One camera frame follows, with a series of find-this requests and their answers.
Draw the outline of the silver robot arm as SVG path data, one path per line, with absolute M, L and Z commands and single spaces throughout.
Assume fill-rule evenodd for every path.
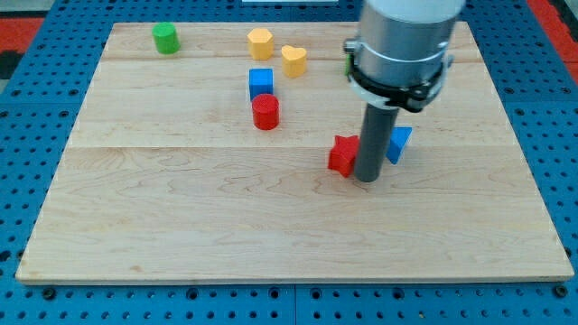
M 365 0 L 343 43 L 353 91 L 380 109 L 421 112 L 441 92 L 464 0 Z

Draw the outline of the green block behind arm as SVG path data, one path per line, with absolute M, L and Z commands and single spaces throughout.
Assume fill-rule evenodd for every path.
M 345 69 L 344 69 L 344 75 L 345 75 L 346 77 L 348 77 L 349 74 L 350 74 L 351 63 L 352 63 L 352 55 L 351 55 L 351 54 L 348 54 L 348 55 L 347 55 L 347 58 L 346 58 Z

